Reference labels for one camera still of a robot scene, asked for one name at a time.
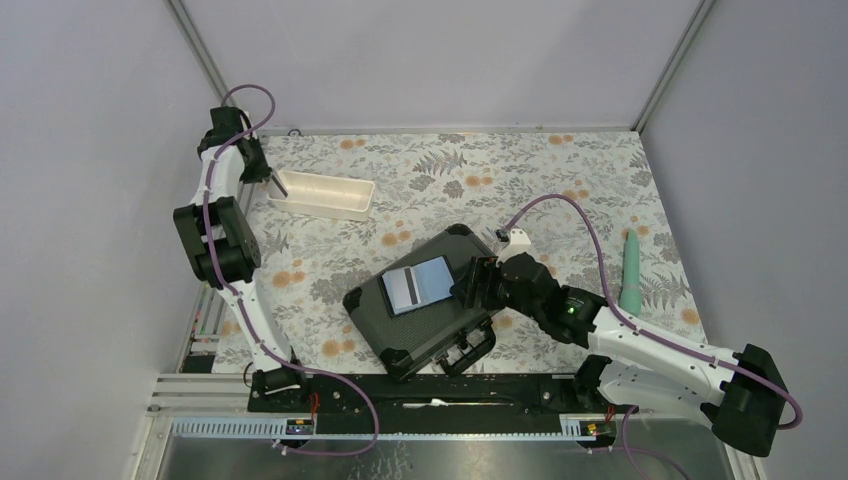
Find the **white plastic tray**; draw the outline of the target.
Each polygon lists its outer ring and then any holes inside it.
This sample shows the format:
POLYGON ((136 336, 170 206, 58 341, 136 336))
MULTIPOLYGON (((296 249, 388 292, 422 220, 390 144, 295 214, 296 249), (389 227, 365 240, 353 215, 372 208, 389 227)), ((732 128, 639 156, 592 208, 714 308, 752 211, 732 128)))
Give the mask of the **white plastic tray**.
POLYGON ((320 218, 367 221, 376 185, 373 181, 278 170, 277 178, 287 192, 280 194, 272 183, 266 197, 277 210, 320 218))

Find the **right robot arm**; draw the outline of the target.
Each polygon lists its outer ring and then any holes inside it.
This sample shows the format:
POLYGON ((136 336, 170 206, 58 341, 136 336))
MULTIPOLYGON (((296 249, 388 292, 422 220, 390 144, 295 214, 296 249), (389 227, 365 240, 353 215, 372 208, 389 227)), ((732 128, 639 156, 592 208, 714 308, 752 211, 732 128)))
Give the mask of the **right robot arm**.
POLYGON ((771 354, 657 333, 617 305, 560 285, 527 253, 499 262, 476 257, 451 289, 465 308, 512 309, 551 338, 589 351, 573 386, 575 402, 597 412, 608 403, 665 411, 708 427, 725 444, 756 457, 771 453, 789 393, 771 354))

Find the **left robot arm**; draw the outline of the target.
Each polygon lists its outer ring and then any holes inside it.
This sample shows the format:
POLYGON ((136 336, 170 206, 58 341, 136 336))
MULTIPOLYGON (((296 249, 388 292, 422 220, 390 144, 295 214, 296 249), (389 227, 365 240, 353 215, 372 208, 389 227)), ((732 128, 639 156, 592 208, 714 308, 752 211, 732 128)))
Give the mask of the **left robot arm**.
POLYGON ((309 401, 310 385, 287 336, 274 323, 259 287, 262 258, 237 198, 242 184, 285 187, 268 165, 247 114, 237 107, 210 111, 212 127, 198 146, 199 186, 173 220, 195 276, 217 291, 246 335, 255 398, 272 398, 288 411, 309 401))

